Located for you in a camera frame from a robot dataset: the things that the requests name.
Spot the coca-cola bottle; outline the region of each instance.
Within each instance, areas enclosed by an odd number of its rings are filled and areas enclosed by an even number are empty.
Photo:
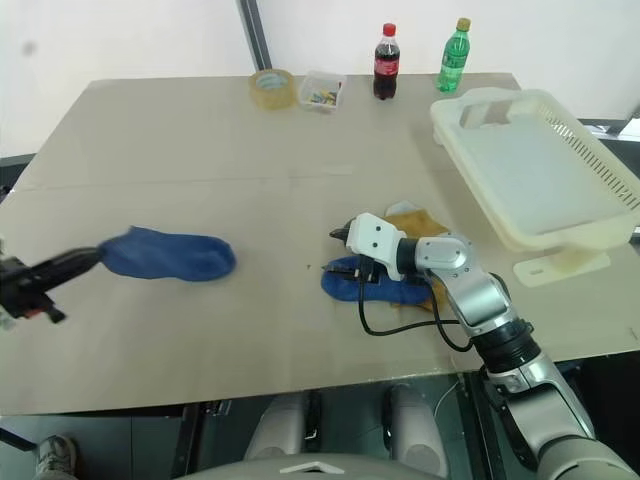
[[[400,48],[396,43],[395,34],[396,26],[393,23],[385,23],[382,27],[382,40],[376,47],[373,94],[380,100],[393,98],[396,94]]]

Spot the shoe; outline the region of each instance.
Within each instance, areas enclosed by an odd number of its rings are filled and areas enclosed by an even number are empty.
[[[36,474],[63,472],[74,475],[77,456],[76,446],[71,439],[60,435],[49,437],[38,445]]]

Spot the green bottle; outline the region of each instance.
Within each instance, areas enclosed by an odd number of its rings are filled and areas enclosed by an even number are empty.
[[[462,70],[469,55],[469,27],[471,20],[459,18],[456,33],[447,41],[442,54],[442,67],[438,76],[438,90],[441,92],[455,92],[462,78]]]

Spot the clear plastic container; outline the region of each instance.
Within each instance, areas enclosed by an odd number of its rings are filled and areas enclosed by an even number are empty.
[[[309,72],[300,85],[298,101],[303,108],[332,113],[340,106],[346,82],[344,75]]]

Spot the bottle cap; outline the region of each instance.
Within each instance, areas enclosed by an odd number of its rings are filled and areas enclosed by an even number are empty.
[[[396,26],[393,23],[385,23],[382,26],[382,34],[385,37],[393,37],[396,34]]]
[[[461,32],[468,32],[470,26],[471,26],[471,20],[469,20],[468,18],[461,17],[458,19],[456,30],[460,30]]]

